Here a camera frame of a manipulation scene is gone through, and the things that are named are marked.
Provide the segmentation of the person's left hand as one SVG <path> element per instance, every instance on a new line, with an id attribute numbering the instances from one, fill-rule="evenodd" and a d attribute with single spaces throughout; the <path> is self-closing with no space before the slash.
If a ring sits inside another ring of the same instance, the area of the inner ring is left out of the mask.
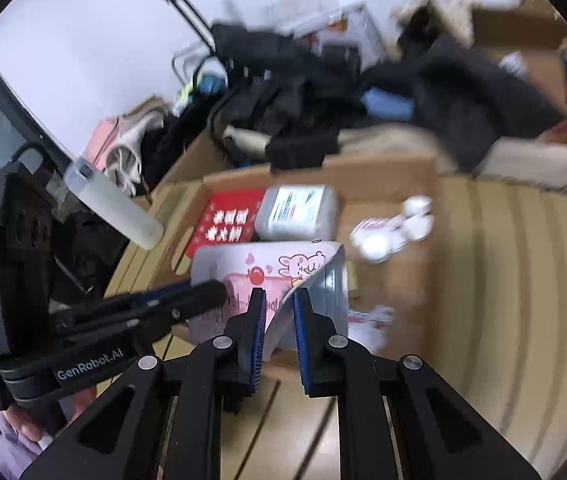
<path id="1" fill-rule="evenodd" d="M 72 412 L 68 425 L 74 422 L 96 399 L 97 388 L 95 386 L 72 394 L 70 397 Z M 34 443 L 37 443 L 43 437 L 44 429 L 25 408 L 19 405 L 11 405 L 6 411 L 1 411 L 0 415 L 19 436 Z"/>

